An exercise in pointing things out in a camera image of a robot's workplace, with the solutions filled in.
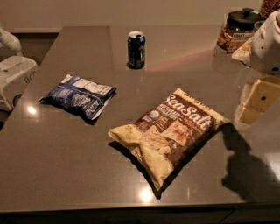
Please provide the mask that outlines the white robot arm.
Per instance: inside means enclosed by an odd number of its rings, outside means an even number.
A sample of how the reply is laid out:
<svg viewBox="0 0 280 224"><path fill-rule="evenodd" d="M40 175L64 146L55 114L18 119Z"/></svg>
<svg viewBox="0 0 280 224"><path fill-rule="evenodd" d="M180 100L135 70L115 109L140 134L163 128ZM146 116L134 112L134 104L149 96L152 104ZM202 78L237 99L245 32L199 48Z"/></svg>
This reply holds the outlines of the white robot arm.
<svg viewBox="0 0 280 224"><path fill-rule="evenodd" d="M232 58L262 74L245 85L235 111L237 120L251 124L280 97L280 10L272 12Z"/></svg>

